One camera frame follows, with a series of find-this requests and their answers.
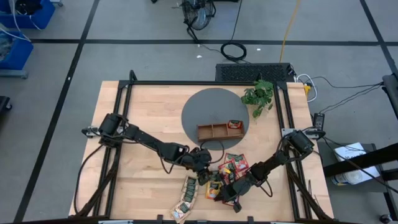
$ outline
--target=yellow cable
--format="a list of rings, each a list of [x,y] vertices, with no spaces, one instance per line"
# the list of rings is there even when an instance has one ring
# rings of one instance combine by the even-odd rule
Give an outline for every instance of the yellow cable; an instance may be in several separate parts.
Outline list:
[[[300,3],[301,3],[301,0],[297,0],[297,2],[296,2],[296,7],[294,8],[292,17],[290,18],[289,25],[287,26],[286,33],[285,33],[285,36],[284,36],[284,41],[283,41],[283,43],[282,43],[282,50],[280,50],[279,63],[282,63],[282,58],[283,58],[283,56],[284,56],[284,49],[285,49],[286,38],[287,38],[287,36],[288,36],[288,34],[289,34],[290,27],[292,26],[293,21],[294,21],[294,19],[295,19],[295,17],[296,17],[296,14],[297,14],[297,11],[298,11],[298,9],[299,9]]]

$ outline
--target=potted plant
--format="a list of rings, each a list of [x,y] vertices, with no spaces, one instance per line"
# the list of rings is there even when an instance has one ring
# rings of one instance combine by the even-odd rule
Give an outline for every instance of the potted plant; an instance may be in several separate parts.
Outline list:
[[[269,110],[272,108],[273,94],[274,85],[272,83],[258,80],[254,82],[254,88],[244,90],[244,96],[241,99],[245,105],[258,105],[253,111],[253,118],[258,118],[266,106]]]

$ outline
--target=wooden table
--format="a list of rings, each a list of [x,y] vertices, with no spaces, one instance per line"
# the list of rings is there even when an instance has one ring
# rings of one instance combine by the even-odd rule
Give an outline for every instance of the wooden table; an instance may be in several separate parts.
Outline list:
[[[114,106],[118,82],[103,82],[99,92],[93,125],[99,126],[107,113]],[[205,88],[224,88],[242,96],[248,86],[200,86],[200,85],[134,85],[127,118],[129,122],[140,127],[163,142],[177,142],[193,149],[194,143],[184,133],[181,124],[181,113],[185,102],[196,92]],[[312,125],[308,104],[301,83],[288,83],[290,104],[296,128],[307,128]],[[284,121],[287,124],[282,92],[280,92]],[[263,112],[256,121],[251,117],[248,132],[243,140],[226,152],[246,156],[249,165],[265,161],[275,152],[280,140],[280,129],[275,106]],[[99,138],[87,140],[84,158],[98,147]],[[104,149],[95,154],[83,169],[78,191],[78,208],[91,197],[98,185]],[[221,156],[221,151],[211,151],[213,159]],[[322,164],[315,153],[302,161],[306,182],[311,180],[312,194],[325,213],[333,217],[328,190],[323,176]],[[174,167],[171,174],[166,174],[161,166],[158,155],[139,144],[124,144],[119,164],[118,178],[111,218],[113,219],[145,219],[155,220],[163,214],[169,220],[170,209],[179,201],[181,187],[187,174],[183,167]],[[235,213],[232,207],[205,199],[205,187],[199,188],[197,200],[188,220],[234,220],[246,221],[253,216],[256,221],[294,221],[292,203],[284,166],[273,170],[269,175],[269,183],[274,196],[269,198],[260,188],[252,187],[240,198],[243,209]],[[107,193],[103,194],[101,210]],[[303,215],[302,199],[297,193],[298,204]]]

